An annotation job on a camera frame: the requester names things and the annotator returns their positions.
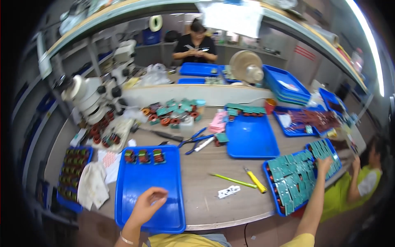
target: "yellow utility knife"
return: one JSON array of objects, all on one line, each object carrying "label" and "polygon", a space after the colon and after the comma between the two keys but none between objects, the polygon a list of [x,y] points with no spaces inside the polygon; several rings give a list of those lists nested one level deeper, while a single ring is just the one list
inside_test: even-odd
[{"label": "yellow utility knife", "polygon": [[259,180],[255,177],[255,175],[249,169],[244,167],[244,170],[247,172],[248,176],[250,176],[251,180],[258,186],[258,190],[263,194],[266,193],[267,188],[259,182]]}]

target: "beige fan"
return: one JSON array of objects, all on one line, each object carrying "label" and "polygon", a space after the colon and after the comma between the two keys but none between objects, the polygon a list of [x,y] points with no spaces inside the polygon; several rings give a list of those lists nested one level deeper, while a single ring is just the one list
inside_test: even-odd
[{"label": "beige fan", "polygon": [[262,60],[252,51],[239,51],[229,61],[236,80],[250,84],[260,83],[263,79]]}]

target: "woman in black shirt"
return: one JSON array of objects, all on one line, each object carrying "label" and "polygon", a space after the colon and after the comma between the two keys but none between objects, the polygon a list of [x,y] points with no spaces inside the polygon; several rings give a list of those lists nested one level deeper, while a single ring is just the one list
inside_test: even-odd
[{"label": "woman in black shirt", "polygon": [[194,19],[191,25],[191,33],[182,36],[174,49],[173,58],[182,59],[185,62],[215,62],[217,60],[217,51],[210,37],[205,35],[206,28],[198,19]]}]

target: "black bag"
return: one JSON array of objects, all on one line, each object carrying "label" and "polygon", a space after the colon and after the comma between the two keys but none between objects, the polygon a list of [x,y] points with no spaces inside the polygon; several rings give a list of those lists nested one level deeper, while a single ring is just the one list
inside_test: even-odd
[{"label": "black bag", "polygon": [[165,40],[165,42],[175,42],[175,41],[177,41],[180,37],[181,37],[181,34],[180,34],[179,32],[177,32],[177,31],[175,31],[175,30],[172,30],[172,31],[168,31],[168,32],[165,34],[164,40]]}]

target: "woman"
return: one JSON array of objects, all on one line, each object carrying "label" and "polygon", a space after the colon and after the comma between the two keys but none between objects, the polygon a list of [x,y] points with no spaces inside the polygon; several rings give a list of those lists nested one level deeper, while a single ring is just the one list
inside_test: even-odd
[{"label": "woman", "polygon": [[352,163],[352,175],[346,172],[325,192],[320,222],[364,204],[377,188],[383,174],[382,162],[386,156],[386,142],[383,138],[374,137],[369,150],[369,164],[361,169],[361,161],[356,157]]},{"label": "woman", "polygon": [[191,33],[182,36],[174,49],[173,58],[182,59],[185,62],[215,62],[217,60],[217,51],[210,37],[205,35],[206,28],[198,19],[194,19],[191,24]]},{"label": "woman", "polygon": [[[325,176],[331,166],[331,158],[318,159],[317,181],[307,204],[303,218],[296,229],[295,237],[281,247],[313,247],[324,203]],[[149,221],[154,213],[166,203],[167,191],[163,188],[151,187],[141,194],[133,208],[132,214],[120,233],[115,247],[139,246],[140,228]],[[231,247],[223,234],[191,234],[177,235],[157,234],[149,237],[143,247]]]}]

